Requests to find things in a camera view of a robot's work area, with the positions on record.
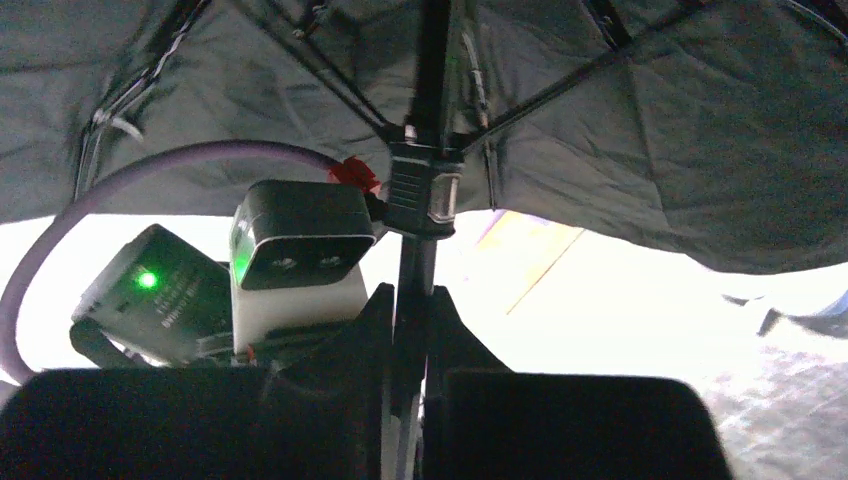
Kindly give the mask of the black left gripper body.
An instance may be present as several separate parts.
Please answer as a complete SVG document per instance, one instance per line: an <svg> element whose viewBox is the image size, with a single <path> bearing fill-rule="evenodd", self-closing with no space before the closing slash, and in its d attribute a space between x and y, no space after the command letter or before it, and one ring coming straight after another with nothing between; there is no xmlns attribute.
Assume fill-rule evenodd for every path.
<svg viewBox="0 0 848 480"><path fill-rule="evenodd" d="M371 322L361 318L275 329L241 350L233 333L215 334L196 341L192 367L344 371L364 362L370 340Z"/></svg>

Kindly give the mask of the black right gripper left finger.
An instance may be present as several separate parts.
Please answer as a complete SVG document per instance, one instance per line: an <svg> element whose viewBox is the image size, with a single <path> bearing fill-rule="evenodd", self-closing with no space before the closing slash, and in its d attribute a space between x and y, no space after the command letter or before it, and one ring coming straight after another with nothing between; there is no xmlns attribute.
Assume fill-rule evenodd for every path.
<svg viewBox="0 0 848 480"><path fill-rule="evenodd" d="M377 479L394 289L286 368L53 370L1 413L5 479Z"/></svg>

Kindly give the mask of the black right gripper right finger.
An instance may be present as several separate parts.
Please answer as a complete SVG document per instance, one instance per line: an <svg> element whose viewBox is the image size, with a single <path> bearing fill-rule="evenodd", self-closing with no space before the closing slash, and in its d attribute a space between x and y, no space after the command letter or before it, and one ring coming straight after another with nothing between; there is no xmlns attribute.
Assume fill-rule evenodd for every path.
<svg viewBox="0 0 848 480"><path fill-rule="evenodd" d="M428 307L425 479L729 479L713 419L662 377L519 373L463 323L449 291Z"/></svg>

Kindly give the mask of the lilac umbrella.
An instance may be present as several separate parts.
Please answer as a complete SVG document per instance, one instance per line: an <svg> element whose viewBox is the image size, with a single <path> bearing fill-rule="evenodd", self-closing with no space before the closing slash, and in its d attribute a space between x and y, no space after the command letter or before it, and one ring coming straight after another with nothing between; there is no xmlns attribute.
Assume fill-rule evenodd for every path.
<svg viewBox="0 0 848 480"><path fill-rule="evenodd" d="M504 207L714 270L847 259L847 19L833 1L5 1L1 219L223 214L363 152L403 235L384 399L421 465L436 243Z"/></svg>

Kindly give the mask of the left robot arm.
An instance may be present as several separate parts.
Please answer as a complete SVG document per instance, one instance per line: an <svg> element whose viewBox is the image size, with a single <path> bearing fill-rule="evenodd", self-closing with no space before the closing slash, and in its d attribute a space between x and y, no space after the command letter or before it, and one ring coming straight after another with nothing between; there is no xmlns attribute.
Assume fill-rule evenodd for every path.
<svg viewBox="0 0 848 480"><path fill-rule="evenodd" d="M146 358L184 366L276 338L333 332L367 301L357 266L344 276L286 275L293 282L280 288L245 289L227 266L153 224L83 293L70 341L101 368L142 366Z"/></svg>

